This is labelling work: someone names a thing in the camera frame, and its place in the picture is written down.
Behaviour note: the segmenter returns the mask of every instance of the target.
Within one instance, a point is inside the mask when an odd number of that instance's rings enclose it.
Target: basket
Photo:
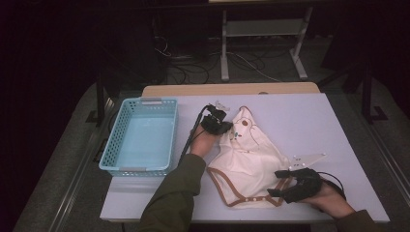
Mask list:
[[[112,176],[164,176],[171,170],[178,102],[172,98],[123,101],[100,160]]]

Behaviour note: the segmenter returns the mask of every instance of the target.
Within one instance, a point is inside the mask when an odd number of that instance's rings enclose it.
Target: dark background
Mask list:
[[[207,37],[220,36],[221,9],[160,13],[84,11],[126,9],[130,2],[134,7],[153,6],[150,1],[2,1],[2,230],[13,229],[77,102],[98,77],[110,96],[160,84],[166,60],[154,52],[155,33],[197,56],[208,52]],[[409,116],[409,6],[398,0],[354,2],[343,7],[316,7],[307,38],[334,35],[323,63],[325,68],[337,71],[355,57],[366,57],[371,74],[390,89]],[[288,17],[300,15],[303,8],[289,8],[280,14],[263,9],[237,9],[230,16]],[[151,27],[153,14],[158,18],[157,31]]]

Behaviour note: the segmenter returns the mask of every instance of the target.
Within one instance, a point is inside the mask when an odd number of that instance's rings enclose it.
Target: table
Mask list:
[[[286,156],[326,153],[328,156],[311,168],[336,175],[344,184],[346,196],[357,209],[367,209],[377,222],[389,221],[377,195],[332,110],[326,95],[312,83],[220,84],[192,86],[149,86],[143,97],[176,96],[179,126],[175,147],[176,163],[200,109],[219,101],[231,110],[231,120],[242,105],[252,110],[259,127]],[[206,161],[218,153],[216,145]],[[139,220],[162,178],[112,178],[101,218],[110,221]],[[274,209],[234,210],[226,207],[208,173],[201,180],[202,190],[194,198],[194,222],[270,222],[315,223],[332,221],[306,204],[283,204]]]

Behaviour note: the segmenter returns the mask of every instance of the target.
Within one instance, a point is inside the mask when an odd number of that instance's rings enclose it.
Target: white table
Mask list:
[[[204,105],[219,101],[230,107],[225,120],[231,120],[239,107],[246,105],[258,126],[284,155],[292,158],[326,153],[328,156],[311,168],[337,176],[344,184],[348,201],[356,210],[367,209],[377,222],[389,221],[324,94],[180,96],[177,99],[179,126],[175,163]],[[206,161],[212,160],[218,152],[219,146],[216,145]],[[103,204],[101,218],[110,221],[139,220],[160,182],[161,178],[114,177]],[[192,221],[195,222],[315,223],[332,220],[309,205],[300,203],[283,203],[274,209],[228,208],[222,203],[206,172],[201,186],[200,195],[194,198]]]

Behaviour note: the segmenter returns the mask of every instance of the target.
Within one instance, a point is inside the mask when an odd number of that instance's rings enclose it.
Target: cable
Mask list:
[[[158,37],[158,38],[161,38],[165,42],[165,48],[163,50],[159,50],[158,48],[155,47],[154,49],[160,54],[162,54],[163,56],[171,57],[172,54],[166,51],[168,49],[168,41],[166,40],[166,38],[164,37]]]
[[[327,173],[327,172],[317,172],[317,173],[319,173],[319,174],[325,174],[325,175],[328,175],[328,176],[331,176],[331,177],[335,178],[335,180],[337,180],[338,183],[340,184],[341,191],[344,192],[343,184],[341,183],[341,181],[340,181],[336,176],[334,176],[334,175],[332,175],[332,174],[330,174],[330,173]]]
[[[210,53],[208,56],[214,56],[214,55],[218,55],[218,54],[220,54],[220,52],[213,52],[213,53]],[[206,84],[206,83],[208,83],[208,81],[211,77],[209,71],[215,68],[215,66],[217,65],[219,59],[220,58],[217,57],[217,59],[215,59],[215,62],[213,62],[213,64],[209,68],[205,68],[203,66],[198,65],[198,64],[203,63],[203,61],[194,61],[194,62],[183,63],[183,64],[181,64],[180,61],[177,61],[177,62],[170,63],[169,67],[173,68],[173,69],[177,69],[177,70],[181,71],[181,73],[184,74],[184,79],[183,79],[183,81],[180,81],[180,82],[177,81],[176,78],[173,76],[173,78],[177,82],[177,84],[184,84],[186,80],[188,81],[188,84]],[[195,70],[192,70],[192,69],[189,69],[189,68],[200,69],[201,71],[195,71]],[[194,82],[194,81],[191,80],[189,73],[205,73],[206,78],[205,78],[204,81]]]
[[[220,54],[220,50],[218,49],[218,50],[216,50],[216,51],[214,51],[214,52],[212,52],[212,53],[210,53],[210,54],[208,54],[208,56],[214,56],[214,55],[218,55],[218,54]],[[184,55],[184,56],[172,56],[172,57],[170,57],[170,59],[171,59],[171,62],[173,62],[174,64],[175,63],[178,63],[178,62],[182,62],[182,61],[184,61],[184,59],[185,60],[190,60],[190,59],[194,59],[195,57],[193,57],[193,56],[189,56],[189,55]],[[182,65],[197,65],[197,64],[200,64],[200,63],[203,63],[203,61],[195,61],[195,62],[193,62],[193,63],[186,63],[186,64],[182,64]]]
[[[208,105],[205,105],[205,106],[202,108],[201,112],[198,114],[198,117],[196,118],[195,124],[193,125],[193,128],[192,128],[192,130],[190,131],[190,136],[188,137],[187,143],[185,144],[185,147],[184,147],[184,149],[182,150],[180,159],[179,159],[179,161],[178,161],[178,165],[181,163],[182,159],[183,159],[184,156],[187,154],[187,150],[188,150],[190,144],[191,144],[192,141],[193,141],[193,139],[192,139],[193,134],[195,133],[196,129],[197,129],[198,126],[199,126],[199,122],[200,122],[201,119],[202,119],[202,114],[203,114],[203,112],[204,112],[205,109],[207,109],[207,108],[208,108]]]
[[[244,62],[244,59],[242,59],[242,58],[240,58],[240,57],[234,56],[234,57],[232,57],[232,58],[230,59],[230,62],[231,62],[232,64],[234,64],[238,69],[240,69],[240,70],[245,70],[245,71],[262,70],[262,69],[265,68],[265,64],[263,63],[263,61],[262,61],[262,67],[259,68],[259,66],[257,65],[257,63],[254,62],[254,61],[257,60],[257,59],[253,59],[253,61],[250,61],[250,60],[248,60],[248,59],[245,59],[245,60],[248,61],[248,63],[247,63],[247,62]]]
[[[192,141],[190,142],[190,143],[192,143],[193,142],[193,140],[195,140],[195,138],[197,138],[199,135],[201,135],[201,133],[203,133],[205,130],[203,130],[203,131],[201,131],[199,134],[197,134],[193,139],[192,139]]]
[[[272,79],[272,80],[274,80],[274,81],[282,82],[281,80],[278,80],[278,79],[276,79],[276,78],[273,78],[273,77],[268,76],[267,74],[261,72],[261,71],[258,70],[256,67],[254,67],[254,66],[253,66],[247,59],[245,59],[244,57],[242,57],[242,56],[240,56],[240,55],[238,55],[238,54],[236,54],[236,53],[233,53],[233,52],[226,52],[226,54],[231,54],[231,55],[238,56],[239,58],[241,58],[241,59],[243,59],[245,62],[247,62],[251,67],[253,67],[253,69],[254,69],[255,71],[257,71],[259,74],[261,74],[261,75],[263,75],[263,76],[265,76],[265,77],[267,77],[267,78],[269,78],[269,79]]]

